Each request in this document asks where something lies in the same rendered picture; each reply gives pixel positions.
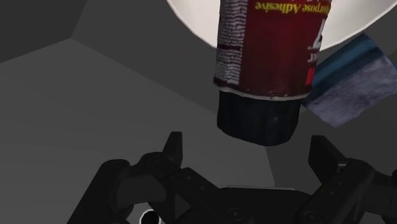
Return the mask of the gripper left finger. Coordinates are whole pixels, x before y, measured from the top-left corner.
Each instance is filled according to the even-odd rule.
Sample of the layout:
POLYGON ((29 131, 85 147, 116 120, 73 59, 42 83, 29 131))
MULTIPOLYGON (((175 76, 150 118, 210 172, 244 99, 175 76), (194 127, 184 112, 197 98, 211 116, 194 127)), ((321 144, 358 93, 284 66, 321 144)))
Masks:
POLYGON ((67 224, 130 224, 136 204, 148 203, 165 224, 221 224, 203 201, 207 183, 182 169, 183 135, 171 132, 161 152, 147 153, 135 165, 104 162, 67 224))

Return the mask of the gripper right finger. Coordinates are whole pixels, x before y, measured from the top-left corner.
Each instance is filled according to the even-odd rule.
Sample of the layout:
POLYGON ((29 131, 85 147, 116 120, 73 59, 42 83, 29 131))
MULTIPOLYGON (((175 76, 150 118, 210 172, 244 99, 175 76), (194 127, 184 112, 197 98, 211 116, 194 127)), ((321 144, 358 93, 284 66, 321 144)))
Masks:
POLYGON ((311 137, 308 164, 321 186, 295 213, 294 224, 360 224, 365 213, 397 224, 397 169, 390 176, 376 171, 320 135, 311 137))

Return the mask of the blue sponge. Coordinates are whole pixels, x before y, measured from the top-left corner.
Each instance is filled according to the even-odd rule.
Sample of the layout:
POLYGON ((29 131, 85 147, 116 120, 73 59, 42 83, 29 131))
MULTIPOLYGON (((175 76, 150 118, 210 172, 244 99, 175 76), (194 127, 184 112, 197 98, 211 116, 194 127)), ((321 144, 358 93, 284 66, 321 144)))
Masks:
POLYGON ((331 127, 339 127, 395 94, 397 66, 362 33, 316 67, 303 106, 331 127))

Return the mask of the dark red adhesive bottle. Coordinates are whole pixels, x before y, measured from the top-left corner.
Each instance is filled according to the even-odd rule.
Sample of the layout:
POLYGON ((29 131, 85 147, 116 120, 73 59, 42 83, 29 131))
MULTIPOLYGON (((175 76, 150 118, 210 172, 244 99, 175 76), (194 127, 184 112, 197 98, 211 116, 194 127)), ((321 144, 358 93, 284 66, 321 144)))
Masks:
POLYGON ((293 135, 332 0, 221 0, 214 84, 225 134, 277 146, 293 135))

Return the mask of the white plate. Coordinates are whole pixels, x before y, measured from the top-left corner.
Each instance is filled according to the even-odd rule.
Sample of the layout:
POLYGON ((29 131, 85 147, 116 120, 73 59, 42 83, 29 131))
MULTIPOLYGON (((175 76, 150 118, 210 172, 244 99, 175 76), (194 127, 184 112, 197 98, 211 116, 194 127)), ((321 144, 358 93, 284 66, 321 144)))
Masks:
MULTIPOLYGON (((178 19, 197 37, 216 46, 220 0, 166 0, 178 19)), ((369 0, 334 0, 323 30, 321 50, 331 48, 372 23, 369 13, 355 10, 369 0)))

